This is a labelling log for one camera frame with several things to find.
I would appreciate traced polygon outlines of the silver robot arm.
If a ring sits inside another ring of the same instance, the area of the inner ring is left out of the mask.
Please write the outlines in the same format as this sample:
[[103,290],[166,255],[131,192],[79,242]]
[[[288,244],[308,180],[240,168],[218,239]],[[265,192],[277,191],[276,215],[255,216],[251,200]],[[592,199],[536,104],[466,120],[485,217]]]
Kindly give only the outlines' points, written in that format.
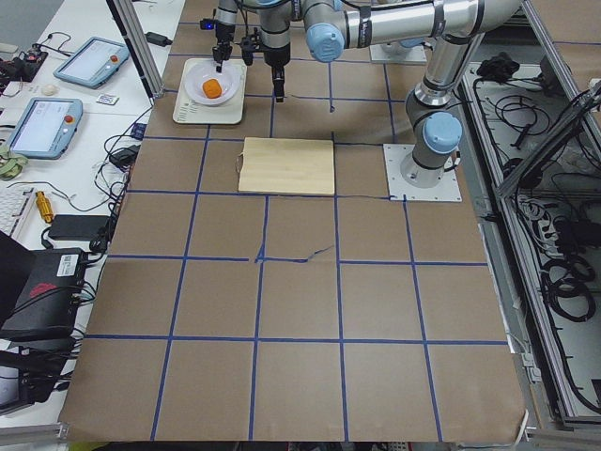
[[219,1],[214,16],[216,44],[212,48],[212,56],[218,73],[222,72],[223,63],[230,58],[233,50],[232,42],[236,32],[237,14],[238,6],[234,0]]
[[358,6],[348,1],[238,1],[258,15],[254,49],[272,65],[276,93],[284,88],[290,56],[289,26],[303,22],[311,56],[331,63],[346,49],[381,48],[404,60],[417,46],[432,44],[424,77],[410,92],[407,112],[437,113],[446,107],[482,35],[505,23],[517,1],[399,1]]

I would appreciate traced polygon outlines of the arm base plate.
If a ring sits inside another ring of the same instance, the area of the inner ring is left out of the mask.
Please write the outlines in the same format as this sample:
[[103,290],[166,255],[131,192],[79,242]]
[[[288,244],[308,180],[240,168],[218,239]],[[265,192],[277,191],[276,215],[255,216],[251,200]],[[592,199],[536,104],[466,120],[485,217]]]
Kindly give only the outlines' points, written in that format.
[[375,63],[424,66],[426,53],[421,43],[405,47],[400,42],[370,46],[371,60]]
[[453,158],[442,168],[430,170],[413,160],[412,144],[384,144],[389,198],[396,201],[461,202]]

